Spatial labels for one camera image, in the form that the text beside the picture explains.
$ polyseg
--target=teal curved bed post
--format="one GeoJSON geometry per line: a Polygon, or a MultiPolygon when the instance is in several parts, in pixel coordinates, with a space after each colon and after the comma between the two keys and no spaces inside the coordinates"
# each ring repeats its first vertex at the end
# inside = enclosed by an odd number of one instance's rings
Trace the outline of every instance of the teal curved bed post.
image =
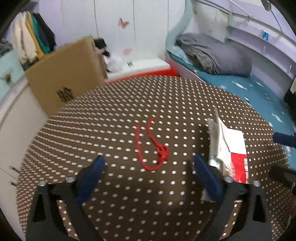
{"type": "Polygon", "coordinates": [[[185,10],[182,18],[177,25],[169,31],[165,39],[165,47],[168,49],[170,46],[175,44],[176,38],[184,32],[186,27],[189,25],[190,20],[194,16],[192,0],[185,0],[185,10]]]}

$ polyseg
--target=blue cylindrical object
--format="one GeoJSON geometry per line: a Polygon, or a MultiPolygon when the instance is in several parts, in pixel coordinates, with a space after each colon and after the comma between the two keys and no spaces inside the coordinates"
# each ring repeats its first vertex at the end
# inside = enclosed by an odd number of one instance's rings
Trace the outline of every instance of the blue cylindrical object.
{"type": "Polygon", "coordinates": [[[289,136],[286,134],[276,132],[273,134],[272,140],[275,143],[296,148],[296,136],[289,136]]]}

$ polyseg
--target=red label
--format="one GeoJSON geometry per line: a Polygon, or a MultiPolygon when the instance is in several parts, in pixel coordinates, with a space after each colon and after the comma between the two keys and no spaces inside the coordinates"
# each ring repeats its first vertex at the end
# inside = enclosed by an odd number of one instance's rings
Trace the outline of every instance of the red label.
{"type": "Polygon", "coordinates": [[[249,183],[247,155],[231,153],[231,162],[233,179],[238,183],[249,183]]]}

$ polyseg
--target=brown tablecloth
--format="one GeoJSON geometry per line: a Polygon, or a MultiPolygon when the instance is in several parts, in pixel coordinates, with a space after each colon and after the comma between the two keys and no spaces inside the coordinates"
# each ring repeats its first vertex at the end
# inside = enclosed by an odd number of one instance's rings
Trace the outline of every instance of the brown tablecloth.
{"type": "MultiPolygon", "coordinates": [[[[192,175],[192,155],[209,153],[206,118],[217,107],[228,128],[243,131],[249,180],[266,191],[273,238],[284,232],[290,210],[290,190],[268,177],[271,165],[288,166],[274,131],[235,95],[198,80],[178,77],[138,77],[99,87],[57,111],[36,135],[24,157],[18,181],[17,205],[25,232],[28,212],[39,180],[64,181],[88,166],[99,154],[106,173],[86,215],[105,240],[195,240],[217,209],[200,201],[202,186],[192,175]],[[169,160],[155,172],[143,169],[135,146],[141,125],[141,150],[149,166],[156,165],[156,147],[146,133],[169,147],[169,160]]],[[[62,202],[60,212],[69,235],[75,231],[62,202]]],[[[221,237],[229,235],[239,205],[221,237]]]]}

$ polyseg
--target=folded blanket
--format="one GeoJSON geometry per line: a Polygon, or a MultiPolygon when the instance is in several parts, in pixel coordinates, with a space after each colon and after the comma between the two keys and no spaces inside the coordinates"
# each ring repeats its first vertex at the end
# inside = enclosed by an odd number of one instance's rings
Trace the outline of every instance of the folded blanket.
{"type": "Polygon", "coordinates": [[[209,74],[249,76],[252,60],[243,48],[205,34],[186,33],[176,39],[195,64],[209,74]]]}

